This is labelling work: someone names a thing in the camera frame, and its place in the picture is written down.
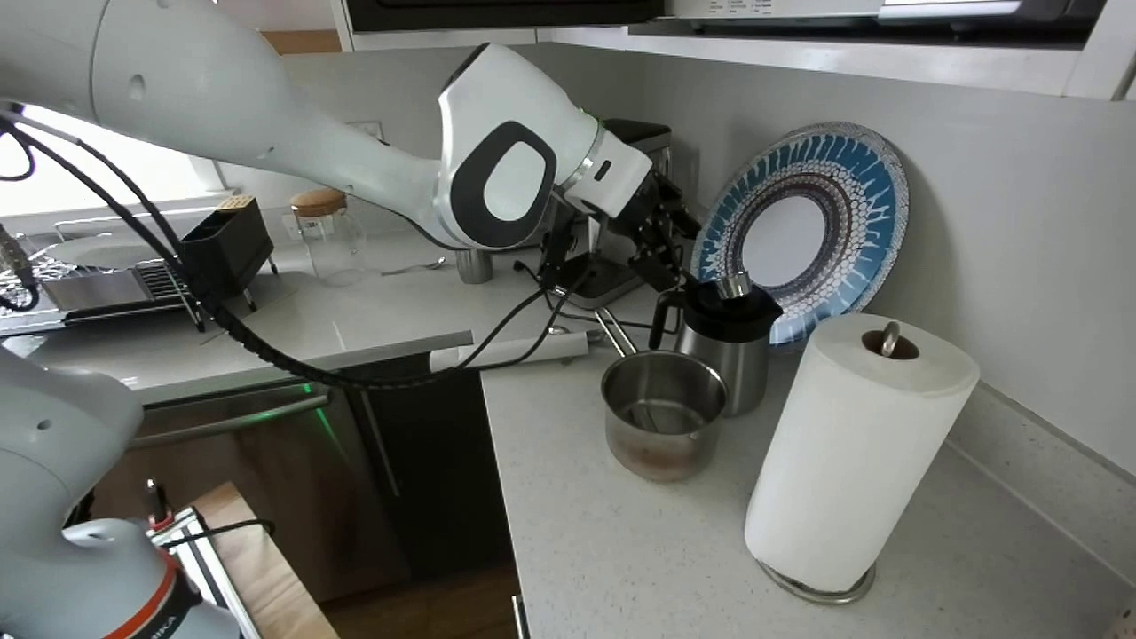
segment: white countertop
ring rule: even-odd
[[[392,231],[367,255],[400,266],[438,255]],[[454,270],[354,278],[327,288],[295,266],[261,278],[269,345],[327,366],[397,359],[488,334],[533,282],[499,259],[493,282]],[[546,313],[526,313],[533,334]],[[145,404],[286,381],[222,331],[183,317],[11,340],[45,366],[120,377]],[[979,476],[960,452],[929,469],[880,557],[869,597],[849,611],[780,592],[741,546],[741,514],[774,410],[791,381],[778,359],[772,396],[725,421],[715,466],[656,487],[605,442],[602,372],[610,351],[488,372],[502,487],[538,639],[1082,639],[1102,636],[1127,586],[1042,514]]]
[[[605,440],[610,359],[488,377],[506,502],[538,639],[1090,639],[1127,586],[941,452],[856,605],[778,590],[741,543],[747,500],[791,363],[772,396],[725,421],[690,482],[625,473]]]

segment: floor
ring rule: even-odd
[[[342,639],[515,639],[510,567],[492,567],[397,592],[367,592],[327,604]]]

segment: metal bowl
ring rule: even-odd
[[[677,351],[638,351],[605,372],[606,447],[654,480],[675,482],[696,476],[718,440],[725,407],[720,377]]]

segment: cable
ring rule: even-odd
[[[531,262],[519,262],[519,270],[521,270],[533,282],[539,282],[539,278],[538,278],[538,270],[533,270]],[[560,298],[555,302],[555,292],[546,288],[546,294],[544,294],[544,305],[546,305],[546,308],[564,308],[564,302],[568,302],[568,294],[560,294]],[[598,317],[584,317],[584,313],[560,313],[560,318],[598,321]],[[631,331],[654,331],[649,321],[638,321],[638,318],[621,318],[621,317],[618,317],[618,321],[621,321],[621,325],[631,325]]]
[[[261,354],[262,363],[286,370],[286,372],[295,372],[302,381],[316,381],[316,384],[327,384],[327,388],[348,388],[348,389],[400,389],[400,388],[423,388],[423,384],[438,384],[453,372],[461,372],[468,370],[468,363],[492,346],[492,340],[521,313],[531,308],[538,298],[544,298],[546,292],[539,288],[538,294],[521,298],[488,336],[483,345],[454,370],[447,372],[432,372],[432,377],[415,377],[415,381],[378,381],[378,377],[352,377],[352,372],[327,372],[327,370],[316,370],[308,363],[300,363],[286,351],[279,351],[273,345],[267,345],[257,331],[250,331],[222,298],[212,294],[202,294],[195,292],[195,281],[190,272],[190,266],[145,228],[138,224],[138,215],[120,204],[108,188],[100,188],[86,170],[80,170],[76,162],[67,162],[61,152],[55,152],[51,144],[43,144],[41,137],[34,137],[29,132],[17,132],[11,126],[13,137],[22,137],[24,144],[34,144],[35,152],[51,157],[55,162],[61,162],[76,182],[81,182],[94,196],[100,196],[163,262],[166,270],[190,282],[190,292],[208,305],[208,313],[238,340],[244,345],[253,354]],[[145,197],[145,190],[124,175],[124,170],[115,170],[137,196],[138,203],[161,215],[161,208]]]
[[[22,249],[22,240],[13,240],[9,233],[9,228],[0,224],[0,262],[11,266],[11,272],[22,281],[22,288],[29,292],[24,302],[13,302],[13,298],[3,298],[0,294],[0,305],[11,308],[11,313],[29,313],[41,305],[41,288],[35,288],[35,270],[34,270],[34,259],[29,253]]]
[[[212,534],[224,534],[224,531],[236,531],[236,530],[253,530],[253,526],[273,530],[273,526],[262,520],[262,517],[242,517],[242,520],[230,520],[230,526],[216,526],[216,530],[208,530],[208,531],[192,531],[192,534],[161,543],[161,551],[186,546],[186,543],[195,543],[195,540],[212,540]]]
[[[509,370],[509,366],[521,366],[526,359],[533,359],[533,351],[539,351],[544,340],[546,340],[546,334],[555,331],[564,302],[568,302],[568,294],[550,308],[550,317],[546,317],[546,321],[539,325],[538,340],[533,340],[521,354],[515,354],[515,359],[509,359],[509,363],[493,363],[493,366],[477,366],[477,370]]]
[[[405,215],[405,211],[396,211],[397,220],[405,220],[411,231],[418,231],[430,244],[445,249],[445,253],[468,253],[461,244],[447,244],[442,237],[432,237],[418,220]],[[488,249],[488,255],[515,255],[515,253],[531,253],[538,244],[515,244],[515,249]]]
[[[86,137],[76,137],[80,150],[86,150],[88,157],[98,157],[124,188],[132,188],[132,196],[142,203],[142,208],[152,215],[152,224],[161,228],[161,233],[166,237],[166,244],[178,253],[183,237],[176,231],[176,224],[145,197],[145,190],[138,188],[138,182],[132,182],[116,162],[111,162],[111,157],[103,157],[98,144],[88,144]]]
[[[9,136],[9,132],[13,132],[13,120],[24,114],[24,107],[22,101],[11,101],[3,114],[0,114],[0,137]],[[13,137],[13,144],[24,152],[24,170],[22,175],[0,175],[0,182],[29,182],[34,175],[35,175],[35,157],[34,157],[34,150],[22,143],[22,137]]]

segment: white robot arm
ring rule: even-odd
[[[195,157],[302,175],[397,208],[442,240],[506,249],[546,188],[618,215],[649,160],[519,53],[480,49],[442,93],[445,150],[418,160],[306,101],[279,53],[208,0],[3,0],[0,94]]]
[[[649,175],[638,150],[499,44],[442,93],[438,160],[389,150],[308,107],[273,49],[208,0],[3,0],[0,94],[338,184],[468,249],[526,240],[550,188],[586,211],[618,215]],[[208,604],[161,618],[178,599],[178,576],[142,530],[94,520],[61,534],[67,507],[138,425],[120,384],[43,372],[0,346],[0,404],[0,633],[238,636]]]

